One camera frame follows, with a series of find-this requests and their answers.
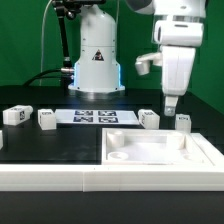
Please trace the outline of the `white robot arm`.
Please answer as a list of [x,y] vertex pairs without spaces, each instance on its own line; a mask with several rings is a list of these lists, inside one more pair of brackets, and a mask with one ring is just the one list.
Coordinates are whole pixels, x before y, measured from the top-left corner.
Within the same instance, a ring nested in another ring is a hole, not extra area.
[[[152,41],[156,53],[136,59],[140,75],[150,66],[162,68],[164,114],[173,116],[178,98],[185,94],[193,67],[196,48],[203,39],[206,0],[125,0],[139,14],[154,16]],[[115,21],[94,1],[81,8],[81,52],[75,64],[75,83],[70,87],[92,98],[121,90],[119,65],[115,51]]]

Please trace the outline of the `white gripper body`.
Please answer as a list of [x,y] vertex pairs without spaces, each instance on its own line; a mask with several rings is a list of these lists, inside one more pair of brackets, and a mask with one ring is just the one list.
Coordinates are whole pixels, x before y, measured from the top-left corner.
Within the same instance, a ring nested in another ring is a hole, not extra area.
[[162,47],[162,91],[165,95],[183,96],[189,84],[196,49]]

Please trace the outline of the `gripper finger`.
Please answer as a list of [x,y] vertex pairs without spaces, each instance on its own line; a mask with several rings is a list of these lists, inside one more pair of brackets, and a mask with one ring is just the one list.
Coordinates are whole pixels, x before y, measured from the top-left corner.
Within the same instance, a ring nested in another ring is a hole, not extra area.
[[177,105],[177,97],[176,96],[166,96],[165,104],[164,104],[164,114],[166,116],[174,116]]

